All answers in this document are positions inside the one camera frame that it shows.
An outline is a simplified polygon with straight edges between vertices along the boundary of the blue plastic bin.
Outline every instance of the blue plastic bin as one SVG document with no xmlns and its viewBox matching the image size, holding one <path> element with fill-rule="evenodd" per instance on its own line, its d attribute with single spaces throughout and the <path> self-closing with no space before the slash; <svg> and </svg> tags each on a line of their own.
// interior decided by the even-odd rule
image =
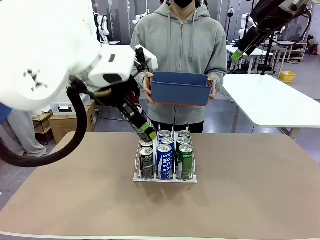
<svg viewBox="0 0 320 240">
<path fill-rule="evenodd" d="M 154 72 L 152 100 L 156 103 L 206 106 L 213 86 L 208 76 L 194 73 Z"/>
</svg>

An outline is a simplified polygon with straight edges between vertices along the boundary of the blue can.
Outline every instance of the blue can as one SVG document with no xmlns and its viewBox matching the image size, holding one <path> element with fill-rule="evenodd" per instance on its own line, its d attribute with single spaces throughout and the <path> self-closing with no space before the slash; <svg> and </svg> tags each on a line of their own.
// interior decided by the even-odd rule
<svg viewBox="0 0 320 240">
<path fill-rule="evenodd" d="M 160 144 L 157 147 L 157 173 L 159 179 L 169 180 L 171 174 L 172 148 L 168 144 Z"/>
<path fill-rule="evenodd" d="M 165 137 L 171 137 L 171 132 L 168 130 L 162 130 L 159 132 L 159 144 L 161 144 L 161 140 Z"/>
<path fill-rule="evenodd" d="M 175 140 L 170 136 L 166 136 L 161 139 L 161 144 L 168 144 L 171 147 L 171 168 L 173 168 L 175 161 Z"/>
</svg>

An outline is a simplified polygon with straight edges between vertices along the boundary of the white can rack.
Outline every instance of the white can rack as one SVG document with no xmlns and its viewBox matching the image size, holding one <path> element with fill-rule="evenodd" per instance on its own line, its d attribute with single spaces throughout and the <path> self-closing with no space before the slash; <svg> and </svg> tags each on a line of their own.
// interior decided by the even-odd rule
<svg viewBox="0 0 320 240">
<path fill-rule="evenodd" d="M 139 141 L 136 156 L 135 156 L 135 166 L 134 166 L 134 173 L 133 173 L 133 181 L 134 182 L 150 182 L 150 183 L 181 183 L 181 184 L 196 184 L 197 183 L 197 175 L 196 175 L 196 159 L 195 159 L 195 152 L 193 151 L 192 156 L 192 169 L 190 174 L 189 180 L 181 180 L 179 179 L 179 176 L 181 176 L 181 172 L 176 172 L 176 164 L 175 161 L 173 161 L 173 168 L 170 173 L 170 179 L 159 179 L 158 177 L 158 171 L 157 171 L 157 153 L 158 153 L 158 145 L 159 145 L 159 131 L 156 135 L 156 139 L 153 141 L 153 171 L 154 175 L 151 179 L 145 179 L 141 176 L 141 170 L 140 170 L 140 146 L 141 146 L 141 140 Z M 175 132 L 174 128 L 172 128 L 171 135 L 174 138 L 174 148 L 177 149 L 177 138 L 178 133 Z"/>
</svg>

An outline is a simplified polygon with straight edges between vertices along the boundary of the yellow basket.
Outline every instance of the yellow basket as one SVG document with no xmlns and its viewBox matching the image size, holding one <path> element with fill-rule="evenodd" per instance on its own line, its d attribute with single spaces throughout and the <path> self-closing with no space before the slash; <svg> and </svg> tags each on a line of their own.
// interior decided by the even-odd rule
<svg viewBox="0 0 320 240">
<path fill-rule="evenodd" d="M 285 83 L 292 83 L 296 77 L 296 74 L 292 71 L 282 71 L 280 73 L 280 80 Z"/>
</svg>

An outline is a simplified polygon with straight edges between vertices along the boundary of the black pants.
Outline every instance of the black pants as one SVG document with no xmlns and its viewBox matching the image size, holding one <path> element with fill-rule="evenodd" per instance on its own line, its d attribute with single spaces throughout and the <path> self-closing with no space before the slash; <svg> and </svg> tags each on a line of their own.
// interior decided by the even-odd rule
<svg viewBox="0 0 320 240">
<path fill-rule="evenodd" d="M 156 130 L 158 130 L 159 128 L 159 122 L 157 121 L 153 121 L 151 120 L 153 126 L 155 127 Z M 194 123 L 194 124 L 189 124 L 189 130 L 190 133 L 192 134 L 202 134 L 202 132 L 204 131 L 204 121 L 203 122 L 199 122 L 199 123 Z M 171 131 L 172 130 L 172 124 L 167 124 L 167 123 L 160 123 L 160 127 L 161 130 L 168 130 Z M 182 130 L 186 130 L 187 125 L 176 125 L 174 127 L 174 130 L 179 132 Z"/>
</svg>

